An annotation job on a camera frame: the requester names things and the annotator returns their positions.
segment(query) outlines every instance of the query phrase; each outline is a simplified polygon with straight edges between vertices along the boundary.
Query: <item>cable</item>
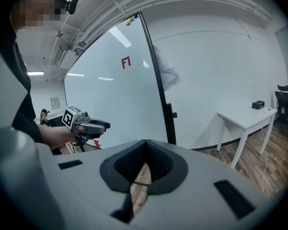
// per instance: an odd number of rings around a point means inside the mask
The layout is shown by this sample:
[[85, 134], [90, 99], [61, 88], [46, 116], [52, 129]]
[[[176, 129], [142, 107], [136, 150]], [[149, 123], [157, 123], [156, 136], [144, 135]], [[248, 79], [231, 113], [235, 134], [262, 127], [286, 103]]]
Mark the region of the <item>cable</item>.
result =
[[[264, 129], [261, 128], [261, 131], [262, 131], [263, 140], [264, 140]], [[266, 171], [266, 169], [267, 169], [267, 167], [268, 167], [268, 153], [267, 153], [266, 148], [264, 148], [264, 150], [265, 150], [265, 168], [264, 168], [264, 173], [265, 173], [265, 171]], [[262, 177], [262, 179], [261, 179], [261, 190], [263, 191], [263, 193], [264, 193], [264, 188], [263, 188], [264, 173], [263, 173], [263, 177]]]

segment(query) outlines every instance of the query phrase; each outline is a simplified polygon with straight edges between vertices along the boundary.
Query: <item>person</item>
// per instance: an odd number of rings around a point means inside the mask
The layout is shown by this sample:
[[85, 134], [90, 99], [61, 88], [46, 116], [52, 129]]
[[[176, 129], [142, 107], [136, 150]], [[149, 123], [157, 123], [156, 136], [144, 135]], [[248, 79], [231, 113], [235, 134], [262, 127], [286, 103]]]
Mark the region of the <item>person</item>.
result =
[[[50, 127], [50, 123], [47, 119], [48, 113], [50, 113], [50, 111], [47, 111], [46, 109], [42, 109], [42, 111], [40, 112], [40, 118], [39, 118], [39, 124], [40, 125]], [[62, 154], [59, 148], [51, 149], [51, 152], [53, 155], [61, 155]]]
[[41, 26], [43, 20], [55, 20], [67, 0], [17, 0], [10, 15], [2, 21], [0, 33], [0, 53], [5, 63], [27, 90], [27, 95], [21, 103], [12, 126], [27, 133], [35, 142], [44, 143], [51, 149], [60, 147], [66, 142], [75, 141], [67, 127], [48, 127], [38, 125], [34, 121], [36, 114], [30, 95], [31, 82], [27, 69], [16, 43], [19, 30], [31, 26]]

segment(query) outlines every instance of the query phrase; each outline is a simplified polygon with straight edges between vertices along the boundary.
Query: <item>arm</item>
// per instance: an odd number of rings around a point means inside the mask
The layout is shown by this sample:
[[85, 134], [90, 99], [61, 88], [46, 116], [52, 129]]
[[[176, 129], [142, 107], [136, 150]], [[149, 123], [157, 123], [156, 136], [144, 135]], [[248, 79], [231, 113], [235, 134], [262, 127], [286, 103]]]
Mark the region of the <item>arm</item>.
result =
[[63, 146], [69, 141], [76, 141], [70, 129], [67, 127], [48, 127], [44, 125], [37, 126], [44, 143], [51, 149]]

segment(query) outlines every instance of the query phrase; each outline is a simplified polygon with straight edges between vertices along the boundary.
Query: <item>whiteboard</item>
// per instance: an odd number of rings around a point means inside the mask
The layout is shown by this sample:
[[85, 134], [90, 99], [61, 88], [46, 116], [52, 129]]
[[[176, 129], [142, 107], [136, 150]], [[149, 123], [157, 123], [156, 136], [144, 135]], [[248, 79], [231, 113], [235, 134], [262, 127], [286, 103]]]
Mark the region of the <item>whiteboard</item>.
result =
[[101, 148], [137, 139], [168, 141], [147, 29], [139, 16], [128, 26], [127, 21], [102, 34], [64, 79], [68, 106], [111, 124], [95, 139]]

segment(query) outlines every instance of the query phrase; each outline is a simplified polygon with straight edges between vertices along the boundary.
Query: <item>white table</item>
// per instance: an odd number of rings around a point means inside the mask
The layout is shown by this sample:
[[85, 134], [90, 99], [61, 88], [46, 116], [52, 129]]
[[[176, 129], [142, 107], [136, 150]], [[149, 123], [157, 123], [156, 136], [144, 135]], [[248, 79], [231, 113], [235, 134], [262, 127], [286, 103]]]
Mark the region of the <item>white table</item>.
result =
[[269, 108], [269, 107], [263, 107], [262, 109], [256, 110], [253, 109], [251, 106], [238, 106], [230, 109], [226, 109], [223, 111], [218, 112], [217, 114], [220, 117], [219, 120], [219, 131], [218, 131], [218, 143], [217, 143], [217, 151], [220, 151], [221, 144], [222, 144], [222, 137], [223, 137], [223, 131], [224, 131], [224, 119], [229, 120], [233, 122], [234, 124], [240, 126], [243, 129], [242, 137], [236, 152], [236, 155], [231, 163], [231, 168], [234, 168], [238, 162], [238, 159], [242, 153], [245, 141], [248, 137], [250, 129], [267, 120], [270, 119], [270, 124], [268, 127], [268, 132], [264, 138], [264, 143], [260, 148], [259, 154], [262, 154], [265, 146], [267, 145], [267, 142], [269, 140], [274, 116], [277, 112], [276, 109]]

